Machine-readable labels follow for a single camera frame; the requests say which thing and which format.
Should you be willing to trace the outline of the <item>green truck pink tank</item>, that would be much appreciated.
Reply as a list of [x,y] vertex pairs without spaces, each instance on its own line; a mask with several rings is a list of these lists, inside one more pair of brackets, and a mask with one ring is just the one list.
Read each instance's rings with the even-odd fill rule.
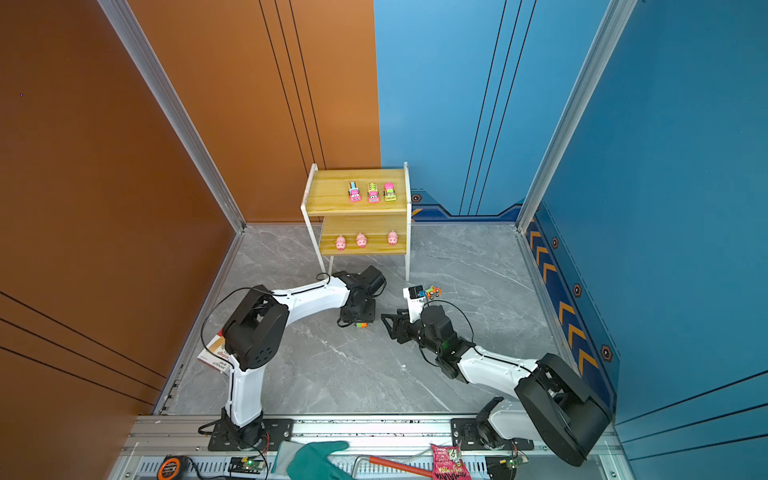
[[384,199],[386,202],[394,202],[397,200],[396,191],[394,188],[394,184],[391,182],[388,182],[385,184],[384,188]]

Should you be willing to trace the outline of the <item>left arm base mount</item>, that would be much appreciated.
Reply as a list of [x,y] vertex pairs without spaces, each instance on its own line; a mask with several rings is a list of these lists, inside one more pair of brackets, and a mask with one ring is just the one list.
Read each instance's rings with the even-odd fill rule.
[[257,418],[244,427],[222,417],[213,423],[209,451],[276,452],[292,437],[294,421],[289,418]]

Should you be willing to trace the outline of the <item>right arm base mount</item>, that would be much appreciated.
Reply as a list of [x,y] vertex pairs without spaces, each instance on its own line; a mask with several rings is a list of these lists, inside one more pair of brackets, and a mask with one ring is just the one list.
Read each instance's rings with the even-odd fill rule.
[[530,439],[501,438],[491,429],[488,422],[478,422],[476,418],[452,418],[450,427],[452,445],[460,447],[463,451],[532,451],[535,448]]

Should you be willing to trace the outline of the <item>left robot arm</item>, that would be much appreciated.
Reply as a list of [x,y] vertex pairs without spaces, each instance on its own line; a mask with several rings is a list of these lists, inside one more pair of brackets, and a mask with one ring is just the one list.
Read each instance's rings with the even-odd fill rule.
[[285,290],[263,285],[246,290],[222,328],[230,365],[228,398],[217,423],[230,442],[253,449],[266,438],[261,403],[266,365],[276,356],[288,326],[337,309],[338,323],[351,326],[373,319],[384,275],[369,266],[361,273],[321,274],[314,283]]

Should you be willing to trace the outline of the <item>green orange toy truck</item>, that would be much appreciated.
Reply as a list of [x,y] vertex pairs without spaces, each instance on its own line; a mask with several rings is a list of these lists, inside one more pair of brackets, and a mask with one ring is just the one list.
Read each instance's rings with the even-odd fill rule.
[[426,296],[429,300],[436,299],[442,294],[442,290],[439,287],[430,287],[426,290]]

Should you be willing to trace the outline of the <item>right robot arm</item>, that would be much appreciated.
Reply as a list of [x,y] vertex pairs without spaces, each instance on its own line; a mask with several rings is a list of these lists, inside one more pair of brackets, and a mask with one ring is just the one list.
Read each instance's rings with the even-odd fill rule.
[[499,393],[475,417],[487,449],[515,438],[541,441],[578,467],[613,421],[605,402],[556,354],[531,360],[491,352],[459,335],[441,306],[425,307],[417,320],[406,309],[381,320],[391,339],[432,353],[430,364],[448,378]]

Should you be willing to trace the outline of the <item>pink green toy car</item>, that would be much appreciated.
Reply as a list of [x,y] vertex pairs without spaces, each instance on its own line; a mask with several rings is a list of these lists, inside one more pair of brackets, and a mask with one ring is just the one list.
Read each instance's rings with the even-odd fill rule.
[[379,189],[376,183],[371,182],[368,184],[368,202],[369,203],[380,202]]

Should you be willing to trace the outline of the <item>pink grey toy truck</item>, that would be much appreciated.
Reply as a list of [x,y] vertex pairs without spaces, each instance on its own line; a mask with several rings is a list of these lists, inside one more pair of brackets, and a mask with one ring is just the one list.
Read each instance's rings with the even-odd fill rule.
[[360,190],[354,181],[349,183],[348,194],[349,194],[349,199],[352,203],[360,202],[362,199]]

